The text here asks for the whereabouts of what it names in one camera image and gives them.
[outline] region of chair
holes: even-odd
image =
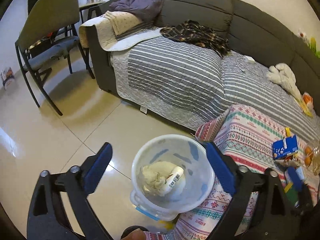
[[[18,40],[15,42],[20,69],[36,105],[40,107],[26,77],[27,72],[30,72],[40,91],[59,115],[62,115],[62,112],[53,103],[43,88],[44,82],[48,78],[52,69],[49,68],[42,72],[39,70],[46,63],[60,57],[64,57],[68,60],[69,71],[70,74],[72,74],[69,52],[73,47],[78,46],[82,58],[84,59],[86,69],[90,76],[93,79],[95,78],[89,65],[89,59],[84,55],[84,51],[80,45],[80,39],[74,26],[74,24],[79,22],[79,20],[78,0],[38,0],[32,8]],[[69,25],[71,26],[73,36],[68,37],[67,26]],[[31,59],[28,59],[26,52],[31,45],[46,36],[48,33],[57,31],[61,28],[65,29],[64,38],[54,41],[49,49]],[[19,52],[25,62],[24,65],[22,65]]]
[[[106,13],[107,11],[110,11],[111,9],[109,8],[109,5],[113,2],[116,2],[116,1],[118,1],[118,0],[109,0],[109,1],[106,1],[102,4],[100,4],[100,5],[89,8],[87,20],[91,19],[93,11],[95,11],[96,16],[101,16],[102,14]]]

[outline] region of barcode label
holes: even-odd
[[[177,174],[177,175],[174,177],[173,181],[170,183],[170,186],[172,187],[179,179],[180,179],[180,175]]]

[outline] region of glossy floor tile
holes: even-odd
[[[73,74],[67,60],[52,63],[52,74],[44,86],[63,116],[44,99],[29,74],[40,108],[21,74],[7,91],[0,91],[0,202],[26,236],[29,204],[39,173],[45,169],[58,173],[80,165],[104,142],[110,142],[113,159],[96,192],[88,198],[97,217],[114,239],[136,224],[154,232],[165,231],[161,223],[135,210],[129,200],[132,160],[154,137],[191,135],[100,90],[78,50],[71,51],[71,61]],[[66,194],[63,200],[72,226],[81,232]]]
[[[122,102],[84,142],[97,152],[108,142],[113,148],[113,167],[131,178],[132,161],[138,150],[149,140],[164,134],[190,134],[163,123]]]
[[[82,145],[66,164],[62,172],[68,171],[73,165],[81,165],[83,161],[94,153]],[[132,225],[143,225],[153,232],[165,232],[161,223],[141,214],[129,200],[132,191],[131,180],[108,166],[96,191],[88,196],[88,201],[102,225],[114,239],[120,239],[122,232]],[[77,233],[82,233],[72,212],[67,194],[62,194],[71,226]]]

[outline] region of orange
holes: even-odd
[[[306,156],[309,156],[311,153],[312,153],[312,149],[311,149],[311,147],[310,146],[307,146],[307,147],[305,147],[305,149],[304,149],[304,153],[305,153],[305,155]]]
[[[306,157],[306,158],[304,159],[304,163],[306,164],[307,167],[310,166],[311,161],[312,161],[311,157]]]

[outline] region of metal screw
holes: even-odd
[[[274,178],[278,177],[278,173],[276,171],[270,171],[270,175]]]
[[[241,165],[241,166],[239,166],[239,171],[241,171],[241,172],[247,172],[249,169],[246,167],[246,166],[244,166],[244,165]]]
[[[41,176],[41,177],[45,177],[45,176],[47,176],[48,174],[49,174],[49,171],[44,170],[44,171],[41,171],[40,176]]]
[[[76,173],[76,172],[78,172],[79,170],[80,170],[79,166],[72,166],[71,169],[70,169],[70,171],[71,171],[72,173]]]

